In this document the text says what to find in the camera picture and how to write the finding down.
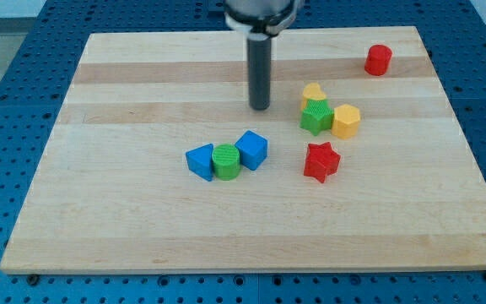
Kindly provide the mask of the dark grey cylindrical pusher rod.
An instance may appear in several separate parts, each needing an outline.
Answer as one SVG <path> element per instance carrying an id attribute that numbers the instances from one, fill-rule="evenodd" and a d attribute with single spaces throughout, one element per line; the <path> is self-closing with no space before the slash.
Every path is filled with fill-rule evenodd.
<path id="1" fill-rule="evenodd" d="M 264 111 L 270 105 L 272 40 L 246 43 L 249 105 Z"/>

